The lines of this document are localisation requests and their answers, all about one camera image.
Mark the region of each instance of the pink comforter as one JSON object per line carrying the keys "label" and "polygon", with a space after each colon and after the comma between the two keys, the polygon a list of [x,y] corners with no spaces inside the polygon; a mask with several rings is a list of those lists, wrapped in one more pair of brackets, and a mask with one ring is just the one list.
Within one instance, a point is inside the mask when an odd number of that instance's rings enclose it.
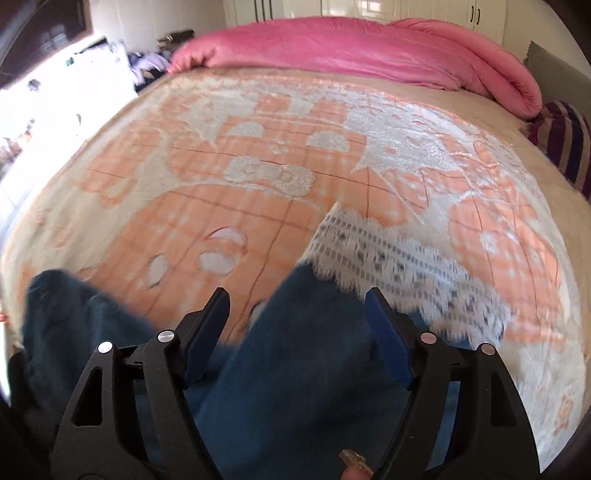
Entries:
{"label": "pink comforter", "polygon": [[183,45],[169,73],[196,66],[283,67],[385,78],[494,98],[535,117],[540,88],[527,68],[492,40],[438,20],[381,25],[344,17],[273,20],[213,32]]}

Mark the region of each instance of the blue fabric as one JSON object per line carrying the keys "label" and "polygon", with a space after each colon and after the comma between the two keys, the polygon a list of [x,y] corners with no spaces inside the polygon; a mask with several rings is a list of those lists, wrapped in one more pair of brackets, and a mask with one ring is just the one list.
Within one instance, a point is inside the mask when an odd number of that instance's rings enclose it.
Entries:
{"label": "blue fabric", "polygon": [[[98,343],[123,347],[155,335],[104,294],[61,271],[36,277],[24,326],[27,374],[59,422]],[[424,327],[420,315],[411,315]],[[443,461],[457,403],[450,386],[431,461]],[[408,393],[380,359],[361,301],[311,267],[283,282],[237,351],[218,346],[187,402],[226,480],[338,479],[338,453],[353,449],[376,467],[404,412]],[[141,418],[148,414],[138,399]],[[156,458],[149,422],[142,431]]]}

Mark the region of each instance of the striped pillow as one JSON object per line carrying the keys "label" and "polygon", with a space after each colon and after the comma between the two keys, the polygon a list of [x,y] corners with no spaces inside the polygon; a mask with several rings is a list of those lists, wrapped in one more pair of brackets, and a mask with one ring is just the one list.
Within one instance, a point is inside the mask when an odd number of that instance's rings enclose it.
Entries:
{"label": "striped pillow", "polygon": [[565,102],[544,105],[528,138],[587,200],[591,196],[591,123]]}

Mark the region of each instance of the black screen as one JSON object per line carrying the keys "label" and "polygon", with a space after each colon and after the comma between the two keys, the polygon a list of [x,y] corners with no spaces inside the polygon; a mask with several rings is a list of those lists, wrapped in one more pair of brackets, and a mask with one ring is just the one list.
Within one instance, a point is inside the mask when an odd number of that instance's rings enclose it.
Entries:
{"label": "black screen", "polygon": [[82,0],[0,0],[0,88],[86,30]]}

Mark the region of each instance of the glittery gold fingernail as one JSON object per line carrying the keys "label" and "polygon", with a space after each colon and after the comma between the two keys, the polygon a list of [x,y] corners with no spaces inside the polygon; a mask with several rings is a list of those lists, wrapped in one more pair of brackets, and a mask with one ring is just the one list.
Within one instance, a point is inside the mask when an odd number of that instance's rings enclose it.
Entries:
{"label": "glittery gold fingernail", "polygon": [[358,454],[357,452],[354,452],[353,450],[341,450],[339,457],[342,461],[344,461],[346,466],[355,465],[362,472],[367,473],[369,476],[374,474],[374,471],[367,466],[367,463],[365,463],[365,457]]}

